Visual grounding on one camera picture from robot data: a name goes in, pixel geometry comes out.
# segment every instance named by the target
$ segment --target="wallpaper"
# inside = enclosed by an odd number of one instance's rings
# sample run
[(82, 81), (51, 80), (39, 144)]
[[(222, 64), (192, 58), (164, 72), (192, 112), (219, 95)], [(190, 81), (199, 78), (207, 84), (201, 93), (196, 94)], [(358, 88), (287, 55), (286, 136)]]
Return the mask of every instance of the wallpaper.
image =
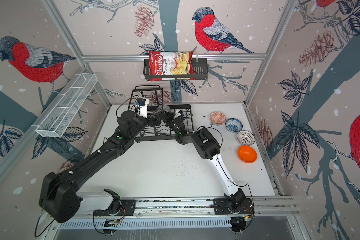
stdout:
[(312, 239), (360, 239), (360, 1), (300, 1), (250, 110)]

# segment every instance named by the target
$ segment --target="orange bowl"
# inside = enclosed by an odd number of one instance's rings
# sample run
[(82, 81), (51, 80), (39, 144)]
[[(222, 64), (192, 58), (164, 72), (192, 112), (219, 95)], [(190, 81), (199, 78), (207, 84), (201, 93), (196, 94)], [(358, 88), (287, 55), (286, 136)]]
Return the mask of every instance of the orange bowl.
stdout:
[(252, 163), (257, 160), (256, 151), (250, 146), (241, 146), (238, 150), (239, 158), (246, 163)]

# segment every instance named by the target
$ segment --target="bowl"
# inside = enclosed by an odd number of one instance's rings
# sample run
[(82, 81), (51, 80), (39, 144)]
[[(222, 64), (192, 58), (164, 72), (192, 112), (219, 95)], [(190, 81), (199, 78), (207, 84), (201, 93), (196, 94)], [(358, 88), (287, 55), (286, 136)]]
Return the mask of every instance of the bowl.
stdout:
[(254, 144), (254, 136), (251, 132), (246, 131), (246, 130), (242, 130), (240, 132), (237, 133), (237, 140), (242, 144), (242, 145), (252, 145)]
[(253, 162), (255, 162), (257, 160), (257, 153), (253, 149), (253, 147), (249, 147), (249, 146), (246, 146), (246, 145), (241, 146), (237, 153), (239, 155), (239, 158), (243, 162), (253, 163)]
[(213, 112), (209, 116), (209, 119), (211, 120), (211, 123), (213, 125), (222, 125), (227, 118), (225, 117), (225, 115), (223, 113)]
[(242, 123), (235, 118), (229, 118), (226, 122), (225, 122), (225, 126), (227, 127), (229, 132), (240, 132), (242, 129)]

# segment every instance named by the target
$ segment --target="wall-mounted shelf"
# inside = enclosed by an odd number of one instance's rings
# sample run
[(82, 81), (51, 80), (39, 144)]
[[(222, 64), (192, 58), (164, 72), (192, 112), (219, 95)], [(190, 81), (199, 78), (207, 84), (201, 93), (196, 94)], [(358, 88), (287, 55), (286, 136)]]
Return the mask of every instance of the wall-mounted shelf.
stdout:
[(42, 137), (61, 137), (97, 83), (95, 74), (82, 73), (36, 130)]

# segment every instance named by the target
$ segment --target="bird wing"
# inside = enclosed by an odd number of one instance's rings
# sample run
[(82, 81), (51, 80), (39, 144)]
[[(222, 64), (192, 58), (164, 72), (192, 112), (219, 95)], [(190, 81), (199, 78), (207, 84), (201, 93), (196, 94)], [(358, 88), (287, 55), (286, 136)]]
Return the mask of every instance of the bird wing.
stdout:
[(224, 26), (216, 17), (214, 18), (212, 26), (203, 28), (203, 31), (208, 37), (219, 42), (223, 42), (222, 40), (229, 34), (232, 35), (229, 28)]
[(48, 48), (39, 48), (28, 44), (25, 45), (30, 52), (30, 57), (25, 61), (25, 64), (33, 68), (47, 68), (58, 63), (76, 59), (67, 54), (51, 51)]

